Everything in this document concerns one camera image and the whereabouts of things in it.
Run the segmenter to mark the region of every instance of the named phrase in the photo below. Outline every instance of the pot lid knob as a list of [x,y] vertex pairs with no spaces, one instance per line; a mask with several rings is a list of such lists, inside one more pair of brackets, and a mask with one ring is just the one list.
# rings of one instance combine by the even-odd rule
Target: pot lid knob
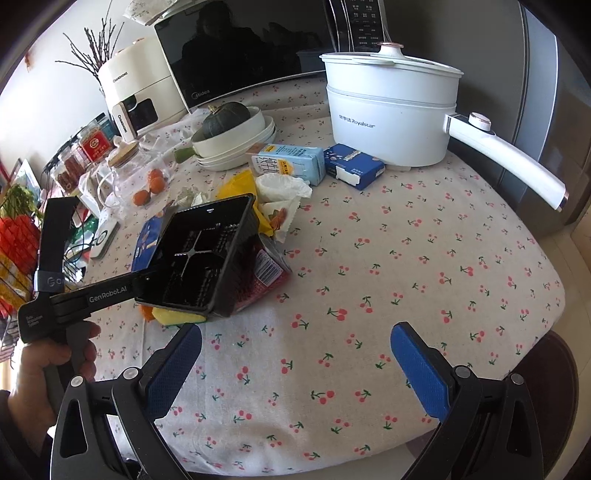
[[404,45],[401,43],[381,41],[378,45],[381,48],[379,49],[379,53],[374,56],[389,57],[392,59],[406,59],[401,50],[401,48],[404,48]]
[[491,121],[481,113],[472,112],[468,118],[468,122],[478,130],[482,130],[484,132],[491,131]]

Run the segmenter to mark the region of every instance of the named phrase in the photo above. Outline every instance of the jar lid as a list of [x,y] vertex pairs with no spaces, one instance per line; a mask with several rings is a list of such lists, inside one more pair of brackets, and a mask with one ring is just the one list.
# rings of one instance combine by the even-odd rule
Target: jar lid
[[113,150],[108,158],[108,164],[111,168],[118,168],[126,164],[138,152],[139,142],[125,143],[121,142],[115,150]]
[[72,156],[72,148],[70,146],[64,147],[60,150],[57,154],[57,158],[61,161],[64,161]]
[[337,52],[325,53],[320,58],[328,63],[351,63],[384,67],[397,67],[416,72],[434,73],[443,76],[459,78],[464,73],[449,65],[436,61],[407,57],[402,53],[404,45],[393,42],[378,43],[381,49],[377,53],[365,52]]

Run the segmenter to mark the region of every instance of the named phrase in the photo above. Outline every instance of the tablecloth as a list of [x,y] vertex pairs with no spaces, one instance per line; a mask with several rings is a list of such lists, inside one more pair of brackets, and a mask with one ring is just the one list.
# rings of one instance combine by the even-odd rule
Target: tablecloth
[[[231,99],[272,115],[277,142],[327,147],[325,82],[289,81]],[[204,115],[144,143],[170,155]],[[169,196],[188,184],[210,192],[235,173],[189,160]],[[161,197],[130,217],[87,283],[130,269],[138,232],[164,206]],[[293,277],[245,311],[201,325],[202,354],[156,422],[188,470],[278,475],[400,445],[436,420],[393,359],[392,325],[406,320],[452,365],[500,379],[564,307],[560,279],[534,237],[451,153],[432,167],[387,170],[362,192],[327,177],[302,201],[282,248]],[[102,327],[98,380],[141,365],[176,331],[144,323],[133,301],[92,319]],[[132,455],[116,420],[112,426]]]

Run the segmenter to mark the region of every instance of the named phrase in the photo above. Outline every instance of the green pumpkin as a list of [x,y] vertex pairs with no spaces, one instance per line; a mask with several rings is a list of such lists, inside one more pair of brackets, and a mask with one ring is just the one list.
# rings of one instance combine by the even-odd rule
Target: green pumpkin
[[238,102],[224,103],[203,121],[201,140],[216,137],[240,124],[251,117],[248,107]]

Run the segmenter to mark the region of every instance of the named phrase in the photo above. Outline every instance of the finger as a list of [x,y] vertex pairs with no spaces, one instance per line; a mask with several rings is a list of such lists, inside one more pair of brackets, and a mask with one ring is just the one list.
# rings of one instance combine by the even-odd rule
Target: finger
[[92,323],[92,322],[88,322],[88,323],[90,323],[90,333],[89,333],[88,338],[94,338],[94,337],[99,336],[100,330],[101,330],[100,326],[98,326],[97,324]]
[[96,375],[96,365],[93,362],[84,362],[80,366],[80,375],[82,375],[86,380],[90,381],[91,378],[94,378]]
[[84,358],[86,358],[89,362],[94,362],[96,360],[96,346],[90,340],[84,347]]
[[72,350],[67,345],[55,343],[51,339],[43,339],[26,345],[22,349],[21,367],[39,369],[49,365],[63,365],[71,356]]

